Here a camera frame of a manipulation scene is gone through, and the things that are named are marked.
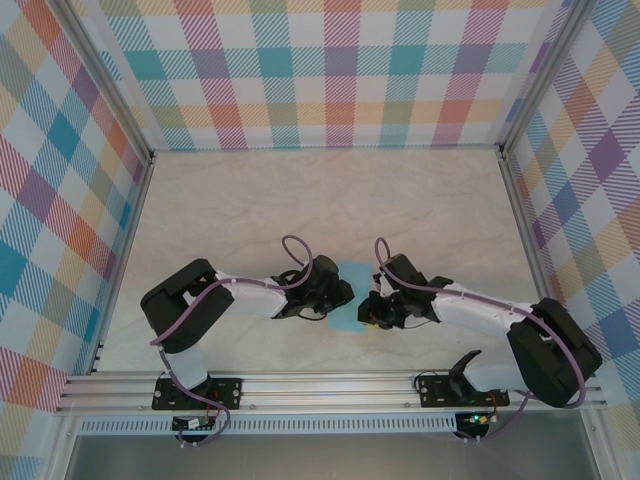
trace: gray floor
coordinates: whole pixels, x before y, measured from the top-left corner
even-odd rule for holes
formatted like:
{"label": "gray floor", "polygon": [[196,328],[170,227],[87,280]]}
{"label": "gray floor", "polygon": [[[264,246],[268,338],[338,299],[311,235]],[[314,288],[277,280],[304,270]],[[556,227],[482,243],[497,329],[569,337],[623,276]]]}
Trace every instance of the gray floor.
{"label": "gray floor", "polygon": [[201,450],[171,437],[82,437],[67,480],[590,480],[579,412],[525,413],[491,442],[451,434],[240,436]]}

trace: plaid wallpaper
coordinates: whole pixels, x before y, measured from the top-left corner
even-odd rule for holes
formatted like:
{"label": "plaid wallpaper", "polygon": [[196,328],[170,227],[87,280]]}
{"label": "plaid wallpaper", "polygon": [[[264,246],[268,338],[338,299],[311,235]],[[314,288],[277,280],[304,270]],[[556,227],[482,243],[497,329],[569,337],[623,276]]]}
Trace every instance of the plaid wallpaper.
{"label": "plaid wallpaper", "polygon": [[0,0],[0,478],[79,373],[143,171],[44,0]]}
{"label": "plaid wallpaper", "polygon": [[150,140],[193,150],[493,144],[538,21],[560,1],[74,4]]}
{"label": "plaid wallpaper", "polygon": [[518,96],[516,97],[515,102],[513,102],[513,105],[511,106],[511,110],[509,110],[509,115],[507,115],[507,120],[502,126],[502,129],[500,130],[500,134],[496,139],[496,143],[500,143],[500,144],[504,143],[505,138],[509,133],[509,129],[513,124],[513,120],[518,115],[518,112],[520,111],[520,107],[522,106],[522,102],[524,101],[525,98],[527,98],[527,95],[529,95],[529,92],[531,91],[531,87],[533,87],[533,84],[535,83],[536,78],[538,76],[538,72],[540,71],[540,67],[542,66],[542,62],[547,57],[547,54],[549,53],[551,46],[553,45],[553,42],[555,42],[556,38],[558,37],[558,34],[564,27],[567,17],[571,12],[571,7],[573,6],[574,3],[575,3],[575,0],[562,0],[562,6],[558,10],[556,17],[553,20],[553,24],[551,25],[551,28],[549,29],[549,31],[544,37],[544,42],[542,42],[542,46],[540,47],[540,50],[538,51],[538,54],[536,55],[535,60],[531,64],[529,71],[527,72],[527,76],[525,77],[525,80],[522,83],[520,90],[518,91]]}
{"label": "plaid wallpaper", "polygon": [[554,292],[605,359],[640,477],[640,2],[600,0],[515,157]]}

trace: metal extrusion bar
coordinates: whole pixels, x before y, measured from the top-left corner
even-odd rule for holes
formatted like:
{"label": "metal extrusion bar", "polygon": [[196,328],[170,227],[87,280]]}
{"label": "metal extrusion bar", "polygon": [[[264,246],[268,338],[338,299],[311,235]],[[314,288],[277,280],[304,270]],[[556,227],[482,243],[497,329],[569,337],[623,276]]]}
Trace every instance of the metal extrusion bar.
{"label": "metal extrusion bar", "polygon": [[583,410],[580,412],[593,457],[602,478],[631,480],[626,469],[623,449],[614,434],[609,410]]}
{"label": "metal extrusion bar", "polygon": [[66,477],[81,425],[81,417],[66,416],[52,419],[48,435],[43,438],[44,455],[35,478],[59,480]]}
{"label": "metal extrusion bar", "polygon": [[513,152],[520,137],[524,134],[538,105],[542,101],[547,89],[555,80],[565,58],[573,46],[582,27],[589,19],[598,0],[578,0],[573,3],[571,12],[567,17],[564,27],[560,31],[555,42],[549,49],[549,53],[543,61],[540,71],[536,76],[531,91],[525,98],[516,118],[514,119],[504,141],[504,149],[507,154]]}
{"label": "metal extrusion bar", "polygon": [[154,168],[155,163],[145,165],[144,167],[142,181],[140,183],[140,191],[138,192],[136,204],[133,207],[131,221],[129,222],[129,226],[127,227],[127,233],[124,240],[124,245],[122,247],[122,254],[118,259],[113,277],[113,285],[111,286],[111,291],[109,292],[109,298],[107,299],[102,322],[99,325],[98,335],[95,336],[90,347],[90,351],[93,352],[93,355],[87,357],[86,364],[83,366],[84,371],[87,373],[91,372],[91,370],[93,369],[93,365],[97,356],[97,352],[101,346],[101,342],[103,342],[107,338],[107,332],[109,331],[109,325],[111,324],[111,317],[113,316],[113,310],[116,308],[116,300],[118,298],[120,286],[122,285],[122,280],[124,278],[127,261],[129,260],[129,255],[131,254],[133,239],[135,238],[136,230],[138,229],[138,223],[140,222],[140,217],[142,215],[144,201],[147,198],[147,192],[149,191],[149,185],[151,184],[151,177],[153,176]]}
{"label": "metal extrusion bar", "polygon": [[91,74],[98,90],[100,90],[113,110],[118,123],[120,123],[129,139],[132,140],[133,147],[138,155],[144,158],[147,163],[151,163],[151,152],[154,149],[145,139],[138,122],[136,122],[129,106],[120,94],[115,80],[102,61],[100,52],[96,50],[91,38],[82,26],[82,21],[77,13],[67,0],[49,0],[48,4],[71,40],[78,55],[80,55],[82,64]]}
{"label": "metal extrusion bar", "polygon": [[536,286],[539,298],[553,297],[549,280],[542,268],[542,259],[538,247],[535,244],[535,236],[531,225],[527,220],[527,216],[524,211],[524,203],[520,192],[516,186],[515,179],[513,178],[513,172],[509,163],[504,159],[502,152],[499,148],[496,148],[496,157],[498,159],[498,166],[500,167],[500,173],[504,181],[505,188],[507,189],[507,195],[509,202],[511,203],[511,210],[513,216],[516,219],[516,226],[518,227],[518,233],[520,234],[520,240],[524,247],[524,253],[529,263],[529,269],[533,276],[533,283]]}
{"label": "metal extrusion bar", "polygon": [[[252,414],[320,413],[419,413],[472,412],[471,407],[421,408],[413,379],[420,372],[371,373],[212,373],[216,377],[241,377],[243,394],[239,412]],[[157,375],[147,373],[98,373],[70,377],[58,405],[63,415],[162,415],[151,410]],[[583,408],[604,408],[602,391],[594,379],[587,383],[588,395]],[[501,411],[516,410],[522,396],[510,392],[511,405]],[[530,410],[552,410],[530,401]],[[201,411],[180,412],[197,414]]]}

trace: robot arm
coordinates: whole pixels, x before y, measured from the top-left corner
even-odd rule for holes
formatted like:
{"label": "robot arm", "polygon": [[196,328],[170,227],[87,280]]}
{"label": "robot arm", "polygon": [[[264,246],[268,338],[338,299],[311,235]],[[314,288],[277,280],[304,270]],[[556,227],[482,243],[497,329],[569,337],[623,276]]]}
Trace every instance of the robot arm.
{"label": "robot arm", "polygon": [[230,280],[206,294],[178,328],[161,341],[166,359],[180,383],[191,390],[207,380],[198,342],[225,313],[286,318],[311,309],[323,318],[354,298],[351,286],[339,278],[337,265],[323,255],[313,259],[311,272],[302,284],[278,289],[298,283],[307,268],[262,280],[234,282],[238,277],[216,271],[207,260],[198,259],[150,290],[140,306],[160,337],[190,308],[194,297],[217,281]]}
{"label": "robot arm", "polygon": [[[469,298],[477,294],[450,279],[435,277],[427,281],[403,254],[389,258],[385,266],[406,283],[440,291],[407,288],[381,269],[374,276],[377,290],[371,291],[358,308],[360,322],[383,329],[405,328],[407,317],[414,316],[468,327],[506,340],[495,349],[468,353],[450,370],[446,388],[461,402],[477,392],[528,389],[539,400],[561,408],[578,391],[578,380],[568,358],[537,325],[517,311],[530,312],[551,327],[568,346],[584,378],[593,375],[602,364],[595,346],[555,300],[545,298],[535,305],[511,304],[513,309],[508,311]],[[463,295],[450,295],[448,290]]]}

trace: cable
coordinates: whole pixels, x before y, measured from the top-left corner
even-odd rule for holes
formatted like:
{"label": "cable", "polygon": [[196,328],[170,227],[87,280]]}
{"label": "cable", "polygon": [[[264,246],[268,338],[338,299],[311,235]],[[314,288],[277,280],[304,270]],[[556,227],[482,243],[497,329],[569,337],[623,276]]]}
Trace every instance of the cable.
{"label": "cable", "polygon": [[303,318],[304,320],[311,320],[312,322],[318,322],[320,320],[324,320],[325,318],[327,318],[328,313],[324,313],[321,317],[318,318],[311,318],[311,317],[305,317],[302,314],[298,314],[298,317]]}
{"label": "cable", "polygon": [[[509,305],[508,303],[504,303],[504,302],[502,302],[500,300],[495,300],[493,298],[483,297],[482,295],[478,295],[478,294],[473,293],[473,292],[460,292],[460,291],[457,291],[457,290],[445,290],[443,288],[435,288],[435,287],[428,287],[428,286],[422,286],[422,285],[414,285],[414,284],[405,282],[404,280],[402,280],[402,279],[398,278],[396,275],[394,275],[393,272],[391,272],[391,270],[389,270],[389,268],[385,265],[386,260],[383,260],[382,256],[380,255],[380,244],[381,243],[384,246],[385,251],[387,253],[387,260],[391,257],[391,249],[389,248],[389,244],[387,243],[387,241],[384,238],[378,237],[376,239],[376,241],[375,241],[375,244],[374,244],[374,251],[375,251],[375,254],[376,254],[376,259],[378,260],[378,263],[380,264],[380,268],[385,272],[385,274],[387,276],[389,276],[389,278],[394,280],[396,283],[402,285],[403,287],[411,288],[413,290],[420,290],[420,291],[424,291],[424,292],[435,293],[435,294],[450,295],[450,296],[454,296],[454,297],[464,297],[464,298],[475,300],[475,301],[478,301],[478,302],[481,302],[481,303],[485,303],[487,305],[491,305],[492,307],[503,308],[505,310],[512,311],[514,313],[517,313],[518,315],[522,315],[522,316],[528,318],[533,323],[535,323],[538,327],[540,327],[542,330],[544,330],[547,333],[547,335],[549,335],[556,342],[558,347],[560,347],[560,350],[562,350],[562,353],[567,357],[567,360],[569,361],[569,364],[571,365],[571,368],[573,369],[573,372],[576,375],[576,379],[578,380],[578,387],[579,387],[579,390],[580,390],[578,398],[577,398],[577,400],[575,402],[566,405],[565,408],[569,408],[569,409],[577,408],[580,405],[582,405],[582,403],[584,402],[584,399],[586,398],[586,395],[587,395],[587,388],[586,388],[586,385],[585,385],[584,376],[582,375],[582,371],[580,370],[580,366],[578,365],[578,362],[576,361],[575,357],[573,356],[573,354],[569,350],[569,347],[567,347],[567,345],[562,341],[562,338],[560,338],[560,336],[556,332],[554,332],[551,327],[549,327],[546,323],[544,323],[544,321],[542,321],[542,319],[536,317],[531,312],[527,312],[526,310],[523,310],[521,308],[515,307],[513,305]],[[527,392],[525,394],[524,400],[522,401],[522,404],[520,405],[520,408],[516,411],[515,415],[511,418],[511,420],[505,426],[503,426],[500,430],[498,430],[496,432],[493,432],[493,433],[490,433],[489,435],[485,436],[484,440],[489,440],[491,438],[495,438],[496,436],[501,435],[508,428],[511,428],[512,425],[515,423],[515,420],[517,419],[517,417],[520,415],[520,413],[522,413],[522,411],[526,407],[526,405],[529,402],[529,399],[531,397],[533,397],[533,394],[531,392]]]}
{"label": "cable", "polygon": [[[218,392],[216,392],[215,390],[213,391],[213,394],[216,397],[216,401],[218,399]],[[207,404],[207,410],[204,412],[204,420],[209,423],[209,410],[211,409],[211,405]],[[218,416],[220,415],[220,409],[218,409],[218,411],[216,412],[215,416],[213,417],[213,421],[215,422],[218,419]]]}
{"label": "cable", "polygon": [[[191,305],[189,305],[189,307],[187,307],[187,309],[182,313],[182,315],[180,315],[180,317],[173,323],[173,325],[171,325],[164,333],[162,333],[162,335],[158,335],[156,338],[154,338],[151,341],[150,344],[152,346],[160,345],[164,340],[166,340],[169,336],[171,336],[171,334],[173,334],[173,332],[175,332],[180,327],[180,325],[182,325],[185,322],[185,320],[189,317],[191,312],[198,306],[198,304],[202,301],[202,299],[204,297],[206,297],[209,294],[209,292],[211,292],[213,289],[219,287],[220,285],[225,285],[225,284],[228,284],[228,283],[236,283],[236,282],[238,282],[238,283],[250,283],[250,284],[253,284],[253,285],[260,285],[260,286],[263,286],[265,288],[270,288],[270,289],[273,289],[273,290],[291,290],[293,288],[299,287],[304,282],[306,282],[307,279],[309,278],[309,276],[311,275],[311,266],[313,264],[313,253],[311,253],[311,248],[309,247],[309,245],[304,240],[302,240],[300,237],[297,237],[295,235],[285,235],[284,237],[282,237],[282,246],[284,247],[285,251],[299,265],[304,267],[304,263],[302,263],[291,252],[291,250],[289,250],[289,247],[287,247],[287,240],[289,240],[289,239],[297,241],[307,251],[308,262],[307,262],[307,265],[305,267],[306,272],[305,272],[305,274],[303,275],[303,277],[300,280],[298,280],[295,283],[288,284],[288,285],[271,285],[271,284],[262,282],[260,280],[255,280],[253,278],[225,278],[225,279],[222,279],[222,280],[218,280],[218,281],[212,283],[211,285],[209,285],[202,292],[200,292],[200,294],[193,300]],[[161,345],[160,345],[160,358],[162,359],[162,363],[164,363],[165,367],[167,368],[167,373],[171,377],[171,380],[173,380],[173,383],[175,384],[175,386],[178,387],[178,389],[180,391],[182,391],[182,393],[184,393],[185,395],[187,395],[187,396],[189,396],[189,397],[191,397],[191,398],[193,398],[195,400],[198,400],[200,402],[206,403],[207,405],[211,405],[212,407],[215,407],[218,410],[222,410],[226,414],[226,419],[225,419],[225,422],[222,425],[222,427],[217,432],[207,436],[204,440],[201,440],[200,442],[188,443],[182,438],[182,432],[181,431],[178,432],[178,438],[182,442],[181,446],[184,447],[185,445],[189,445],[191,447],[198,447],[200,445],[205,445],[205,444],[215,440],[216,438],[218,438],[220,436],[220,434],[222,434],[222,432],[224,432],[229,427],[229,424],[231,423],[231,413],[229,412],[229,409],[227,407],[225,407],[224,405],[222,405],[221,403],[214,402],[213,400],[209,400],[209,399],[207,399],[205,397],[201,397],[200,395],[197,395],[197,394],[193,393],[191,390],[189,390],[184,385],[182,385],[182,383],[180,383],[178,378],[174,375],[173,371],[171,370],[171,365],[169,364],[169,361],[167,360],[167,357],[166,357],[166,355],[164,353],[164,350],[162,349]]]}
{"label": "cable", "polygon": [[498,415],[498,400],[496,399],[496,396],[493,394],[493,392],[489,391],[488,393],[491,397],[491,400],[493,400],[493,413],[491,414],[491,416],[495,417]]}
{"label": "cable", "polygon": [[420,377],[422,376],[423,373],[433,373],[436,377],[440,376],[440,374],[438,372],[436,372],[435,370],[424,370],[424,371],[420,372],[418,375],[416,375],[415,377],[413,377],[413,389],[418,394],[422,393],[420,391],[420,389],[418,388],[418,380],[420,379]]}
{"label": "cable", "polygon": [[226,285],[228,283],[237,282],[237,283],[250,283],[252,285],[259,285],[261,287],[268,288],[271,290],[291,290],[292,288],[299,287],[304,282],[306,282],[309,276],[311,275],[311,265],[313,263],[313,254],[311,253],[311,248],[309,248],[309,245],[307,245],[307,243],[304,240],[302,240],[300,237],[296,237],[295,235],[285,235],[284,237],[282,237],[282,246],[284,247],[286,252],[289,254],[289,256],[300,265],[304,265],[304,264],[300,262],[300,260],[298,260],[298,258],[293,253],[291,253],[291,250],[289,250],[289,248],[287,247],[286,241],[289,239],[296,240],[298,243],[300,243],[304,247],[304,249],[307,251],[307,256],[309,257],[309,262],[305,267],[306,272],[300,280],[288,285],[272,285],[269,283],[262,282],[261,280],[256,280],[254,278],[224,278],[222,280],[213,282],[211,285],[205,288],[202,292],[200,292],[200,295],[198,295],[193,300],[191,305],[189,305],[187,309],[182,313],[182,315],[180,315],[180,318],[178,318],[178,320],[176,320],[173,323],[173,325],[171,325],[167,330],[165,330],[162,333],[162,335],[158,335],[156,338],[154,338],[151,341],[150,345],[152,346],[159,345],[164,340],[169,338],[171,334],[173,334],[173,332],[175,332],[180,327],[180,325],[184,323],[184,321],[189,317],[191,312],[193,312],[193,310],[198,306],[198,304],[202,301],[202,299],[206,297],[209,294],[209,292],[211,292],[215,288],[218,288],[220,285]]}
{"label": "cable", "polygon": [[204,440],[201,440],[199,442],[187,442],[184,438],[182,438],[182,430],[180,430],[178,432],[178,439],[181,442],[180,446],[184,447],[185,445],[187,445],[189,447],[195,448],[201,445],[206,445],[207,443],[218,438],[222,434],[222,432],[224,432],[229,427],[229,424],[231,423],[231,412],[229,412],[229,409],[224,405],[222,405],[221,403],[214,402],[213,400],[209,400],[208,398],[201,397],[200,395],[193,393],[187,387],[182,385],[182,383],[180,383],[180,380],[178,380],[178,378],[173,374],[173,371],[171,370],[171,365],[169,364],[169,360],[167,360],[167,356],[164,353],[164,350],[162,349],[160,349],[160,359],[162,360],[162,363],[164,363],[164,366],[167,367],[167,373],[171,377],[171,380],[182,393],[193,398],[194,400],[198,400],[199,402],[206,403],[207,405],[211,405],[212,407],[215,407],[218,410],[222,410],[226,414],[225,422],[222,425],[222,427],[220,427],[220,430],[218,430],[215,433],[212,433],[211,435],[208,435],[207,437],[204,438]]}
{"label": "cable", "polygon": [[413,327],[404,327],[403,330],[413,330],[414,328],[420,328],[427,323],[431,323],[433,320],[427,320],[426,322],[422,322],[420,325],[414,325]]}

